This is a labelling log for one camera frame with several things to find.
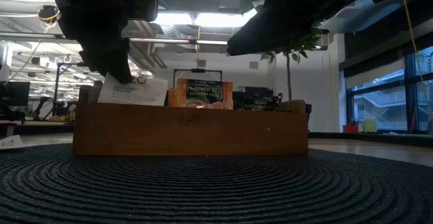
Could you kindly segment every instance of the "orange package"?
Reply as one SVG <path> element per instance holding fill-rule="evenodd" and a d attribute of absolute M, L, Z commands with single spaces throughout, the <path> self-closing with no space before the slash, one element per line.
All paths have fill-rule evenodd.
<path fill-rule="evenodd" d="M 189 108 L 233 109 L 233 83 L 177 80 L 178 105 Z"/>

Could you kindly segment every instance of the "computer monitor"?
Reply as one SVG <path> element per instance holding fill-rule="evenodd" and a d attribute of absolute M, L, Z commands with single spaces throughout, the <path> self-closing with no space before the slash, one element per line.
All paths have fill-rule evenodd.
<path fill-rule="evenodd" d="M 0 81 L 0 106 L 27 106 L 29 82 Z"/>

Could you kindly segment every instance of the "plant stem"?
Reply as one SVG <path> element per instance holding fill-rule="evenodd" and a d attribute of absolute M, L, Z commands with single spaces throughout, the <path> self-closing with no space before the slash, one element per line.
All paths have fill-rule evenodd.
<path fill-rule="evenodd" d="M 290 56 L 289 54 L 286 56 L 287 63 L 287 87 L 289 89 L 289 101 L 292 100 L 292 83 L 290 78 Z"/>

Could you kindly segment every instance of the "red object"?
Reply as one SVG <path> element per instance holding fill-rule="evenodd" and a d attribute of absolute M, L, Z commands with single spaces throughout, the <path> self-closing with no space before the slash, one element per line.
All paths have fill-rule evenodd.
<path fill-rule="evenodd" d="M 358 125 L 343 126 L 343 133 L 358 133 Z"/>

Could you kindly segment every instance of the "white wall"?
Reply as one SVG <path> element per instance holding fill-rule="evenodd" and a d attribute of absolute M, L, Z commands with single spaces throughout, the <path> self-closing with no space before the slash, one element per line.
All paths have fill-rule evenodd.
<path fill-rule="evenodd" d="M 299 65 L 291 61 L 292 99 L 303 99 L 313 105 L 309 129 L 312 132 L 340 132 L 346 124 L 346 96 L 342 72 L 338 64 L 344 61 L 344 35 L 334 35 L 328 51 L 310 51 L 309 58 L 302 58 Z M 155 77 L 173 83 L 173 69 L 196 68 L 196 54 L 161 53 L 167 69 L 156 69 Z M 227 57 L 225 54 L 200 54 L 206 60 L 206 69 L 222 70 L 223 80 L 233 82 L 233 90 L 239 86 L 268 87 L 274 93 L 283 93 L 288 100 L 286 58 L 279 54 L 272 64 L 260 61 L 260 55 Z M 250 62 L 259 62 L 258 69 L 249 69 Z M 210 74 L 184 73 L 182 78 L 216 80 Z"/>

